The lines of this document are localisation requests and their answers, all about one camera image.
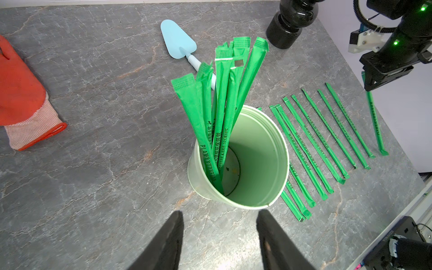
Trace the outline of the light blue garden trowel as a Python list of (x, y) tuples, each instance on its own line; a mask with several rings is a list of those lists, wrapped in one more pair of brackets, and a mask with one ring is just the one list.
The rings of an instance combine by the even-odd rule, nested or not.
[(197, 50), (196, 42), (173, 20), (163, 20), (160, 30), (170, 56), (174, 59), (185, 57), (198, 72), (201, 61), (193, 55)]

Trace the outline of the green plant in black pot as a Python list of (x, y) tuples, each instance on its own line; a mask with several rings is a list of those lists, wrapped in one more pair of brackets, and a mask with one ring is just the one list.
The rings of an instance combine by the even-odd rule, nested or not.
[(266, 30), (268, 41), (282, 50), (290, 48), (303, 28), (316, 20), (320, 2), (322, 0), (280, 1), (280, 11), (276, 12)]

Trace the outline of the red work glove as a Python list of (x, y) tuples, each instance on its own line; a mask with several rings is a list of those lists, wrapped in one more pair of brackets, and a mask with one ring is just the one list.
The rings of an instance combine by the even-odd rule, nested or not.
[(5, 37), (1, 37), (1, 126), (10, 147), (23, 151), (67, 128), (49, 95)]

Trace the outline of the light green metal cup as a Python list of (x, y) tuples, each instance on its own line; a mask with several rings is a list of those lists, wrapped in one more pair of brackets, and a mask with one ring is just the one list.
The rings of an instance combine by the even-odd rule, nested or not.
[(199, 145), (194, 146), (187, 176), (194, 191), (207, 200), (247, 209), (264, 209), (278, 199), (288, 181), (286, 141), (270, 117), (245, 105), (229, 140), (223, 172), (223, 193), (205, 175)]

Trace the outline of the green straw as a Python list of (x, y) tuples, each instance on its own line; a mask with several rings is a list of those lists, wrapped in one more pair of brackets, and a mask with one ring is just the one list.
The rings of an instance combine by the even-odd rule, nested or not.
[(371, 119), (372, 119), (374, 131), (375, 131), (375, 136), (376, 136), (379, 152), (382, 156), (388, 156), (389, 153), (386, 151), (384, 143), (383, 143), (383, 138), (381, 135), (380, 125), (378, 122), (378, 116), (377, 116), (372, 92), (367, 91), (366, 97), (367, 97), (368, 105), (370, 108)]
[(303, 202), (301, 201), (300, 197), (298, 196), (298, 194), (296, 193), (295, 189), (293, 188), (293, 186), (291, 185), (290, 181), (287, 181), (286, 186), (292, 196), (292, 198), (294, 199), (297, 207), (299, 208), (301, 214), (305, 217), (305, 219), (310, 219), (312, 214), (310, 213), (310, 211), (304, 206)]
[(289, 196), (285, 191), (281, 193), (281, 198), (285, 202), (285, 204), (289, 207), (289, 209), (291, 210), (291, 212), (299, 222), (305, 220), (301, 212), (297, 209), (297, 207), (294, 205), (294, 203), (292, 202), (292, 200), (289, 198)]
[[(279, 124), (281, 125), (283, 133), (286, 136), (286, 138), (288, 139), (289, 145), (291, 146), (291, 148), (293, 150), (295, 150), (295, 147), (293, 146), (293, 144), (291, 143), (291, 141), (289, 139), (289, 133), (288, 133), (287, 126), (285, 124), (282, 124), (282, 120), (279, 120), (279, 118), (277, 117), (279, 114), (277, 114), (277, 113), (273, 113), (273, 114), (277, 118)], [(311, 208), (315, 207), (316, 202), (312, 199), (312, 196), (310, 195), (309, 191), (306, 189), (304, 183), (300, 179), (299, 174), (297, 173), (297, 171), (293, 167), (292, 162), (289, 163), (289, 169), (290, 169), (290, 173), (291, 173), (292, 177), (295, 179), (295, 181), (296, 181), (297, 185), (299, 186), (300, 191), (303, 194), (303, 197), (306, 199), (308, 205)]]
[(270, 109), (273, 112), (274, 116), (276, 117), (276, 119), (278, 120), (278, 122), (281, 124), (281, 127), (284, 131), (284, 133), (286, 134), (290, 145), (292, 146), (292, 148), (294, 149), (297, 157), (299, 158), (302, 166), (304, 167), (304, 169), (306, 170), (308, 176), (310, 177), (311, 181), (313, 182), (313, 185), (315, 186), (317, 192), (319, 193), (321, 199), (323, 201), (328, 199), (327, 194), (325, 193), (325, 191), (321, 188), (321, 186), (318, 183), (317, 178), (315, 177), (315, 175), (312, 173), (312, 170), (310, 168), (310, 166), (307, 164), (306, 159), (302, 153), (302, 151), (300, 150), (299, 146), (297, 145), (297, 143), (295, 142), (295, 139), (291, 133), (291, 131), (289, 130), (289, 127), (287, 126), (287, 124), (284, 122), (284, 120), (282, 119), (282, 116), (280, 115), (280, 113), (277, 111), (276, 107), (274, 105), (270, 105)]
[(311, 144), (314, 146), (314, 148), (318, 152), (318, 155), (321, 157), (321, 159), (326, 164), (327, 168), (329, 169), (329, 171), (331, 172), (331, 174), (333, 175), (333, 177), (340, 184), (342, 184), (342, 185), (345, 184), (345, 179), (343, 179), (342, 177), (340, 177), (338, 175), (336, 169), (330, 163), (328, 157), (326, 156), (326, 154), (322, 150), (321, 146), (317, 143), (317, 141), (315, 140), (315, 138), (312, 136), (311, 132), (309, 131), (309, 129), (307, 128), (307, 126), (305, 125), (305, 123), (302, 121), (302, 119), (298, 115), (298, 113), (295, 111), (294, 107), (292, 106), (292, 104), (290, 103), (290, 101), (288, 100), (288, 98), (287, 97), (283, 97), (282, 100), (284, 101), (285, 105), (288, 107), (288, 109), (290, 110), (290, 112), (292, 113), (292, 115), (295, 117), (295, 119), (299, 123), (300, 127), (302, 128), (302, 130), (304, 131), (304, 133), (308, 137), (309, 141), (311, 142)]
[[(331, 96), (333, 97), (335, 103), (337, 104), (338, 108), (341, 110), (342, 114), (345, 116), (345, 119), (348, 121), (348, 124), (351, 126), (351, 128), (354, 131), (354, 134), (357, 136), (357, 138), (359, 139), (361, 145), (364, 147), (364, 149), (366, 150), (366, 154), (370, 157), (370, 158), (375, 158), (375, 156), (371, 153), (371, 151), (369, 150), (369, 148), (366, 146), (364, 140), (362, 139), (361, 135), (359, 134), (357, 128), (354, 126), (351, 118), (349, 117), (349, 115), (347, 114), (345, 107), (343, 106), (342, 102), (340, 101), (338, 95), (336, 94), (336, 92), (334, 91), (334, 89), (332, 88), (331, 84), (329, 83), (325, 83), (328, 91), (330, 92)], [(347, 131), (346, 127), (344, 126), (344, 124), (342, 123), (342, 121), (339, 119), (339, 117), (337, 116), (335, 110), (332, 108), (332, 106), (330, 105), (329, 101), (327, 100), (326, 96), (323, 94), (323, 92), (321, 90), (317, 90), (317, 92), (319, 93), (319, 95), (321, 96), (321, 98), (323, 99), (324, 103), (326, 104), (327, 108), (329, 109), (329, 111), (331, 112), (332, 116), (334, 117), (335, 121), (337, 122), (339, 128), (341, 129), (343, 135), (345, 136), (346, 140), (348, 141), (348, 143), (350, 144), (351, 148), (353, 149), (355, 155), (357, 156), (357, 158), (359, 159), (360, 163), (362, 164), (362, 166), (364, 167), (364, 169), (366, 170), (370, 170), (370, 166), (367, 164), (366, 159), (364, 158), (363, 154), (361, 153), (361, 151), (359, 150), (359, 148), (356, 145), (356, 142), (354, 141), (354, 139), (352, 138), (352, 136), (349, 134), (349, 132)]]
[(326, 126), (326, 128), (328, 129), (328, 131), (330, 132), (330, 134), (332, 135), (332, 137), (334, 138), (334, 140), (336, 141), (337, 145), (340, 147), (340, 149), (342, 150), (342, 152), (344, 153), (344, 155), (347, 157), (347, 159), (352, 164), (352, 166), (354, 167), (354, 169), (356, 169), (357, 168), (356, 162), (351, 157), (351, 155), (349, 154), (349, 152), (347, 151), (347, 149), (345, 148), (345, 146), (342, 144), (342, 142), (339, 139), (339, 137), (336, 135), (336, 133), (330, 127), (328, 121), (323, 116), (323, 114), (320, 111), (320, 109), (318, 108), (318, 106), (315, 104), (315, 102), (312, 100), (312, 98), (310, 97), (310, 95), (303, 88), (301, 89), (301, 91), (303, 92), (303, 94), (305, 95), (306, 99), (309, 101), (310, 105), (313, 107), (314, 111), (317, 113), (317, 115), (319, 116), (319, 118), (322, 120), (322, 122), (324, 123), (324, 125)]
[(285, 114), (282, 106), (280, 104), (277, 104), (275, 107), (276, 107), (277, 111), (280, 113), (280, 115), (282, 116), (282, 119), (284, 120), (284, 122), (288, 125), (291, 133), (294, 135), (294, 138), (297, 141), (297, 143), (300, 145), (302, 151), (306, 154), (306, 156), (307, 156), (309, 162), (311, 163), (312, 167), (314, 168), (316, 174), (319, 176), (320, 180), (324, 184), (325, 189), (327, 190), (328, 193), (333, 194), (334, 190), (331, 188), (331, 186), (328, 183), (327, 179), (325, 178), (324, 174), (319, 169), (315, 159), (312, 157), (312, 154), (310, 153), (306, 144), (303, 142), (301, 137), (298, 135), (298, 133), (297, 133), (296, 129), (294, 128), (293, 124), (291, 123), (290, 119)]
[[(333, 152), (333, 150), (331, 149), (331, 147), (328, 145), (327, 141), (324, 139), (323, 135), (318, 130), (318, 128), (316, 127), (315, 123), (310, 118), (310, 116), (307, 114), (307, 112), (305, 111), (305, 109), (302, 107), (302, 105), (300, 104), (300, 102), (298, 101), (298, 99), (296, 98), (296, 96), (293, 94), (293, 95), (291, 95), (291, 98), (295, 101), (295, 103), (297, 104), (297, 106), (299, 107), (299, 109), (301, 110), (301, 112), (303, 113), (304, 117), (308, 120), (308, 122), (309, 122), (310, 126), (312, 127), (312, 129), (314, 130), (315, 134), (317, 135), (317, 137), (319, 138), (319, 140), (321, 141), (321, 143), (324, 145), (325, 149), (330, 154), (330, 157), (334, 161), (336, 161), (337, 167), (341, 168), (342, 165), (340, 164), (340, 161), (337, 159), (335, 153)], [(345, 174), (343, 174), (342, 178), (345, 179), (346, 176), (348, 178), (350, 178), (350, 176), (349, 176), (349, 174), (347, 172)]]

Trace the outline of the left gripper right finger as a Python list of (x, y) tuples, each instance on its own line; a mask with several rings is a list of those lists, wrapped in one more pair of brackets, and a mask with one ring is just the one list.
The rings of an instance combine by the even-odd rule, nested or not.
[(256, 226), (265, 270), (314, 269), (268, 210), (259, 211)]

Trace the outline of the bundle of green wrapped straws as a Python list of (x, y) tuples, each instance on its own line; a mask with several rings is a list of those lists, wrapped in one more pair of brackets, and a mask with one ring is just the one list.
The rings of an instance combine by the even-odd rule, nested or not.
[(236, 37), (218, 46), (214, 63), (201, 64), (197, 75), (172, 80), (199, 144), (205, 176), (223, 195), (231, 133), (268, 51), (264, 38), (252, 43), (250, 37)]

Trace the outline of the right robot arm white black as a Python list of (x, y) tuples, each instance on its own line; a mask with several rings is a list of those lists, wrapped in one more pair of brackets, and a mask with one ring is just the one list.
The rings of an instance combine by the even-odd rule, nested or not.
[[(376, 116), (372, 91), (408, 75), (417, 63), (430, 64), (432, 54), (431, 1), (367, 1), (367, 7), (385, 17), (400, 19), (378, 52), (362, 55), (364, 89), (370, 108), (379, 152), (386, 151)], [(432, 245), (419, 233), (414, 220), (402, 217), (363, 260), (368, 270), (429, 270)]]

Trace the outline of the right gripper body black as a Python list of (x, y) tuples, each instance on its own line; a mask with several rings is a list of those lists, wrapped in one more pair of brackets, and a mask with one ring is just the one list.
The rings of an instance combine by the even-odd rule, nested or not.
[(401, 21), (379, 52), (362, 55), (367, 92), (409, 74), (417, 63), (430, 64), (432, 53), (432, 21)]

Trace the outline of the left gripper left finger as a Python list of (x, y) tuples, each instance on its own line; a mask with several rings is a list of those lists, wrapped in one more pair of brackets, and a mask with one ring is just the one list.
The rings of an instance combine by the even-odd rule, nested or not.
[(177, 270), (180, 264), (183, 233), (183, 213), (179, 210), (174, 211), (129, 269)]

